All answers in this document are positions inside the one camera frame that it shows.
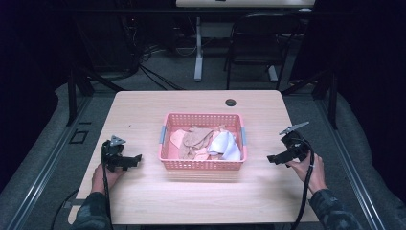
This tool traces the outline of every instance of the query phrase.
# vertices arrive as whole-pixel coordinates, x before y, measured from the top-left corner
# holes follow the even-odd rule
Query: pink plastic basket
[[[179,159],[178,148],[170,141],[170,136],[178,129],[188,130],[191,126],[216,128],[224,125],[236,136],[236,143],[241,152],[241,160],[185,160]],[[170,113],[162,126],[159,158],[167,170],[211,170],[238,171],[247,158],[245,129],[238,114],[189,114]]]

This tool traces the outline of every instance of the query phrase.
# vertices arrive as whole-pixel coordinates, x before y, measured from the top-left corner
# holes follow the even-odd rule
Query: sleeve
[[[316,192],[310,199],[310,206],[325,229],[362,229],[355,216],[331,190]]]
[[[90,194],[78,210],[71,230],[110,230],[110,219],[105,208],[105,196],[102,193]]]

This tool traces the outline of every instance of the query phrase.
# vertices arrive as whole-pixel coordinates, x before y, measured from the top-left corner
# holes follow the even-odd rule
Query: table top
[[[185,8],[312,8],[315,0],[176,0]]]
[[[225,102],[233,99],[235,106]],[[248,157],[239,171],[167,171],[158,158],[159,139],[170,112],[237,113],[242,117]],[[110,191],[113,224],[215,224],[293,222],[303,182],[270,154],[285,151],[279,132],[291,126],[281,93],[274,90],[125,91],[116,95],[80,185],[86,199],[100,149],[116,135],[123,156],[143,155]],[[73,223],[79,206],[69,215]],[[302,221],[318,221],[306,205]]]

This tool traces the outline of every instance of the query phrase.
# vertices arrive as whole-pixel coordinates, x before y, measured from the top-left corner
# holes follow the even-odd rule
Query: dark background
[[[166,15],[73,18],[48,11],[50,6],[158,7],[148,1],[138,2],[139,5],[131,1],[86,1],[84,5],[82,1],[2,1],[1,190],[51,118],[57,106],[54,91],[66,83],[73,64],[94,71],[136,72],[140,51],[134,50],[123,22],[136,19],[143,29],[137,41],[147,37],[167,49],[174,47],[171,28],[182,22],[182,18]],[[155,4],[174,7],[173,1]],[[291,79],[302,80],[327,68],[333,70],[339,93],[349,102],[367,135],[373,165],[394,194],[405,202],[405,3],[318,0],[314,10],[354,12],[356,16],[311,19]]]

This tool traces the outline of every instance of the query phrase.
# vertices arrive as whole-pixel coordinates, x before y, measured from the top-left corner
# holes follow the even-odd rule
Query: human hand
[[[307,154],[307,158],[302,162],[289,161],[286,165],[292,167],[299,178],[305,182],[305,177],[307,175],[308,166],[310,165],[310,153]],[[323,163],[322,157],[314,153],[314,163],[313,172],[310,176],[310,181],[308,183],[308,188],[312,194],[319,190],[326,189],[327,185],[325,182],[325,164]]]
[[[105,176],[107,177],[108,189],[110,190],[116,181],[125,174],[122,168],[116,168],[114,172],[111,172],[109,169],[105,169]],[[102,173],[102,164],[99,164],[98,167],[93,172],[92,178],[92,191],[91,193],[99,192],[105,195],[104,192],[104,183],[103,183],[103,173]]]

